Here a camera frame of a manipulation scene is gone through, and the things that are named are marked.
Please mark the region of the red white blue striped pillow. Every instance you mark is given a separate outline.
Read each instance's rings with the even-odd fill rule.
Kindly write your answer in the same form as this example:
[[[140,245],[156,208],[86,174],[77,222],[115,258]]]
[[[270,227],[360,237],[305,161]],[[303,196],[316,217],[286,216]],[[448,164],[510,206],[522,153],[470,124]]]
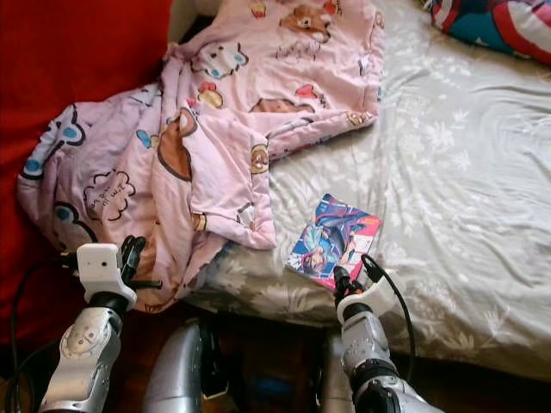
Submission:
[[[452,38],[551,66],[551,0],[425,0]]]

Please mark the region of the beige floral bed sheet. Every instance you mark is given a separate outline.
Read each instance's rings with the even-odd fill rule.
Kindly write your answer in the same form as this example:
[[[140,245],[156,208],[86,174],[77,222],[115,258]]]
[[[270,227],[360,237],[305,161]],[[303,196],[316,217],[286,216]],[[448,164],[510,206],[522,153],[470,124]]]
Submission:
[[[278,160],[278,248],[233,245],[188,302],[303,325],[331,293],[288,270],[325,194],[373,213],[370,248],[410,308],[417,354],[551,382],[551,67],[461,43],[424,0],[379,0],[381,117]]]

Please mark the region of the silver left robot leg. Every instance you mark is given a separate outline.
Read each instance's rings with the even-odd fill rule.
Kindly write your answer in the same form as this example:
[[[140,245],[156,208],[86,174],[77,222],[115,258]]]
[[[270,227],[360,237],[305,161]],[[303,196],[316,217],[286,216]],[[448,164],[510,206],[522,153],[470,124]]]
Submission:
[[[149,375],[142,413],[201,413],[201,402],[225,396],[228,380],[216,339],[201,320],[169,335]]]

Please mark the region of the pink cartoon bear blanket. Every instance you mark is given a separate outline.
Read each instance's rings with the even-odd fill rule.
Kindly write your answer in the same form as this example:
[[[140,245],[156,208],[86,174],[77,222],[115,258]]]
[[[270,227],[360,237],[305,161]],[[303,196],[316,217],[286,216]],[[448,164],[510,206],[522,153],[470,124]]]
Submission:
[[[48,122],[16,184],[60,250],[145,237],[135,304],[203,286],[226,243],[276,246],[270,165],[379,113],[381,0],[223,0],[148,85]]]

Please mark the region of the colourful manga book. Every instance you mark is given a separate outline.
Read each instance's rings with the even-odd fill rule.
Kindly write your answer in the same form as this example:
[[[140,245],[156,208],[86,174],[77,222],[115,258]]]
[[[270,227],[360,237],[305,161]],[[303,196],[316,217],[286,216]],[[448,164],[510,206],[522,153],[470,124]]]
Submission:
[[[286,267],[334,292],[339,275],[357,280],[362,256],[370,251],[381,226],[381,218],[325,194],[313,220],[293,243]]]

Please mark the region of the silver right robot leg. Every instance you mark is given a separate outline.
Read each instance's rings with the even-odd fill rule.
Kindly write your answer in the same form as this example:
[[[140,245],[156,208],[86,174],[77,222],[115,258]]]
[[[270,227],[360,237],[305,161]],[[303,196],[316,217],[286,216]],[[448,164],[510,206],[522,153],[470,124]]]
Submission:
[[[355,413],[353,393],[343,370],[344,345],[337,330],[327,331],[320,356],[319,413]]]

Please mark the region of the large red cushion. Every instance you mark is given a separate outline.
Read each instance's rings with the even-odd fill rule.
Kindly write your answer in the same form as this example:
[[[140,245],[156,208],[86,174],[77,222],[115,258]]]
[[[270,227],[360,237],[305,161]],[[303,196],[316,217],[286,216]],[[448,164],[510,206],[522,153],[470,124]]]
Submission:
[[[36,347],[83,305],[77,280],[32,271],[53,252],[16,200],[17,177],[65,107],[152,82],[168,48],[173,0],[1,0],[0,333]]]

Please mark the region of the silver robot leg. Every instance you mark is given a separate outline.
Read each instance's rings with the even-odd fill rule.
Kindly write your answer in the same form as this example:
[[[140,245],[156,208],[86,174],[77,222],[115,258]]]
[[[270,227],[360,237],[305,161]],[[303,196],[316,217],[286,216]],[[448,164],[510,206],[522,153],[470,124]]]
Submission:
[[[355,413],[353,393],[343,370],[344,345],[337,330],[327,331],[320,356],[319,413]]]
[[[201,402],[225,396],[228,380],[216,339],[201,320],[169,335],[149,375],[142,413],[201,413]]]

